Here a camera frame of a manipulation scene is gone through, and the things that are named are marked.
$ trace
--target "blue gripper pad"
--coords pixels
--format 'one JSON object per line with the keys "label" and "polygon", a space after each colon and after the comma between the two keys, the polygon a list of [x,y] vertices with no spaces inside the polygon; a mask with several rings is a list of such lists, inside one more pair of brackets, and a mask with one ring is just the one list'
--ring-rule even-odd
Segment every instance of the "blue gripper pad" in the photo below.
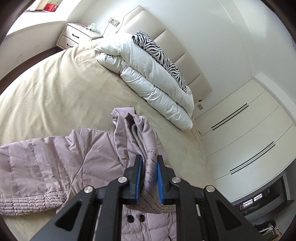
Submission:
{"label": "blue gripper pad", "polygon": [[160,198],[160,202],[163,204],[164,203],[164,193],[163,193],[163,178],[161,176],[161,169],[159,162],[157,162],[157,184],[158,184],[158,194]]}
{"label": "blue gripper pad", "polygon": [[137,180],[136,180],[136,201],[139,202],[140,193],[141,193],[141,177],[142,177],[142,167],[143,167],[143,158],[140,157],[140,163],[137,172]]}

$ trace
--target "wall socket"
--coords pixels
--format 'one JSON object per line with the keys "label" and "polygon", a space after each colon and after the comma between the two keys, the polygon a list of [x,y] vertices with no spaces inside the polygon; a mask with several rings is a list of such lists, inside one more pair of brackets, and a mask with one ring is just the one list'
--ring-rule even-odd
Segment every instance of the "wall socket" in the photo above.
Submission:
{"label": "wall socket", "polygon": [[197,107],[199,108],[199,110],[203,109],[202,104],[199,104]]}
{"label": "wall socket", "polygon": [[108,20],[109,23],[111,23],[112,25],[114,25],[115,27],[118,26],[119,22],[117,20],[115,20],[114,18],[110,18]]}

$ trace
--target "jacket sleeve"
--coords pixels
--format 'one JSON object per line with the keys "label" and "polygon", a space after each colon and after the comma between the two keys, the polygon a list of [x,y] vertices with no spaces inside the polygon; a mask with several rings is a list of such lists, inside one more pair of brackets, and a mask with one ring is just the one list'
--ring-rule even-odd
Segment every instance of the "jacket sleeve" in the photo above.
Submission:
{"label": "jacket sleeve", "polygon": [[61,206],[82,166],[88,129],[68,137],[36,138],[0,146],[0,215]]}

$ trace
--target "windowsill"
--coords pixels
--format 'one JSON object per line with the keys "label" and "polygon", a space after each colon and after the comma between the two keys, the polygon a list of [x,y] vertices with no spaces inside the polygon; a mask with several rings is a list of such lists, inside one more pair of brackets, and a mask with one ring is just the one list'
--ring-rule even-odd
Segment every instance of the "windowsill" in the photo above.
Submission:
{"label": "windowsill", "polygon": [[59,14],[55,12],[46,12],[42,10],[37,11],[25,11],[12,25],[7,35],[10,35],[16,31],[21,29],[31,27],[34,25],[39,25],[43,23],[51,23],[58,21],[67,21],[67,19],[63,18]]}

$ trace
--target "drawer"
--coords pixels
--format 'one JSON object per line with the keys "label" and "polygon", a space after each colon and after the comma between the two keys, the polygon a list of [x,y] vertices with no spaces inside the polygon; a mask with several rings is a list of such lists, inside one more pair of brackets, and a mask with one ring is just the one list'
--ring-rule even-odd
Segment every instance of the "drawer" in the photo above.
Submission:
{"label": "drawer", "polygon": [[78,43],[76,43],[76,42],[72,41],[71,39],[62,35],[61,38],[59,39],[58,45],[64,49],[68,49],[68,48],[78,45]]}
{"label": "drawer", "polygon": [[255,80],[250,80],[232,95],[221,101],[219,104],[195,120],[201,135],[204,135],[210,131],[212,129],[211,127],[215,126],[229,115],[239,110],[245,104],[248,105],[251,103],[264,91],[265,89]]}
{"label": "drawer", "polygon": [[216,188],[230,201],[262,187],[282,172],[296,156],[296,127],[292,125],[264,155],[243,169],[215,181]]}
{"label": "drawer", "polygon": [[84,33],[69,25],[67,25],[65,31],[63,32],[63,35],[79,44],[91,40],[91,37],[85,35]]}
{"label": "drawer", "polygon": [[254,129],[207,159],[214,180],[235,172],[243,163],[262,155],[291,127],[292,121],[278,106]]}
{"label": "drawer", "polygon": [[246,134],[269,116],[278,106],[278,102],[267,91],[264,91],[233,118],[201,137],[207,156],[221,150]]}

